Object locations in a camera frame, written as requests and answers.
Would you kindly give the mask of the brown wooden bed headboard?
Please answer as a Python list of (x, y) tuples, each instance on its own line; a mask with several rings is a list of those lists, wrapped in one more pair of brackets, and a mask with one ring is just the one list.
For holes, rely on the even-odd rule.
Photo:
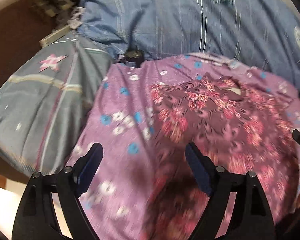
[(31, 0), (0, 0), (0, 87), (40, 49), (55, 20), (31, 8)]

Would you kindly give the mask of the small black object on bed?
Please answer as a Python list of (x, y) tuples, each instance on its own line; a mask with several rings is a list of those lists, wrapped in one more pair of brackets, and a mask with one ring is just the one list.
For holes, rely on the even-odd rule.
[(118, 58), (119, 63), (132, 68), (140, 68), (144, 60), (145, 55), (143, 51), (132, 48), (129, 48), (125, 54)]

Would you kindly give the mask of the purple floral bedsheet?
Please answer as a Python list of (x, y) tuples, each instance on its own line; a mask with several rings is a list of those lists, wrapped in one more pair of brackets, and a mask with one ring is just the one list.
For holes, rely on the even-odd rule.
[[(152, 137), (153, 85), (180, 85), (229, 76), (242, 85), (258, 87), (285, 108), (292, 127), (300, 131), (300, 99), (288, 81), (256, 67), (210, 54), (180, 55), (146, 61), (141, 68), (114, 64), (98, 90), (94, 106), (74, 147), (69, 165), (98, 142), (103, 158), (89, 189), (80, 198), (93, 229), (101, 239), (143, 239), (147, 204), (154, 190), (157, 160)], [(296, 144), (299, 181), (291, 212), (300, 207), (300, 146)]]

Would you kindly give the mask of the grey striped star pillow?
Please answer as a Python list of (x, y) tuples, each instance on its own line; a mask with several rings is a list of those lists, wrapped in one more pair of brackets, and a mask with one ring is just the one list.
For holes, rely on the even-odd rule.
[(58, 172), (112, 62), (74, 32), (38, 51), (0, 88), (0, 157), (26, 176)]

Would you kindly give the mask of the maroon floral small garment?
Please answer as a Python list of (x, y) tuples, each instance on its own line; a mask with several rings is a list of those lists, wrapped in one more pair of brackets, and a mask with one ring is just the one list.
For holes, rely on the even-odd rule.
[(299, 181), (296, 146), (274, 96), (205, 74), (180, 85), (153, 85), (151, 98), (157, 168), (143, 239), (187, 239), (207, 205), (185, 159), (189, 142), (230, 172), (255, 171), (275, 223), (291, 211)]

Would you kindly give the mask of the blue plaid quilt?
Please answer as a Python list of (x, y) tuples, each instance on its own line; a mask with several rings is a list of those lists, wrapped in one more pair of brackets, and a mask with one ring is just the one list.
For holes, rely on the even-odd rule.
[(113, 57), (214, 53), (300, 89), (300, 14), (291, 0), (81, 0), (81, 35)]

